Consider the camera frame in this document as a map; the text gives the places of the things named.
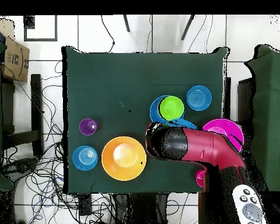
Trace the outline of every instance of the purple cup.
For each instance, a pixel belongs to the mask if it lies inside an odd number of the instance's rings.
[[[96,132],[97,122],[91,118],[84,118],[79,125],[80,132],[83,135],[92,135]]]

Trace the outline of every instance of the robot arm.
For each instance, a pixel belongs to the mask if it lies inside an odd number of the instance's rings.
[[[205,167],[209,192],[217,197],[214,208],[220,224],[267,223],[243,159],[225,136],[153,122],[146,131],[146,149],[154,157]]]

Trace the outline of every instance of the cardboard box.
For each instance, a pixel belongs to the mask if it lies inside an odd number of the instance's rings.
[[[27,82],[30,50],[9,37],[6,37],[5,45],[7,46],[4,56],[6,67],[1,66],[3,77],[18,80],[19,82]]]

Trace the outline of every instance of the orange bowl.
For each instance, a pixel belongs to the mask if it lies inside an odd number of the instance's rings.
[[[134,138],[119,136],[110,140],[101,153],[101,163],[112,178],[127,181],[142,173],[146,164],[143,146]]]

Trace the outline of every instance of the chair leg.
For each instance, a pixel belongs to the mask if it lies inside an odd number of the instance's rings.
[[[124,23],[125,23],[125,27],[127,28],[127,32],[130,32],[130,27],[128,25],[128,18],[127,15],[124,15]]]
[[[195,16],[195,15],[191,15],[191,16],[190,16],[190,18],[189,18],[189,20],[188,20],[188,23],[187,23],[187,25],[186,25],[186,27],[185,27],[185,29],[184,29],[183,36],[181,37],[181,40],[184,40],[185,36],[187,35],[188,29],[189,29],[189,27],[190,27],[190,25],[191,25],[191,23],[192,23],[192,21],[193,21],[194,16]]]

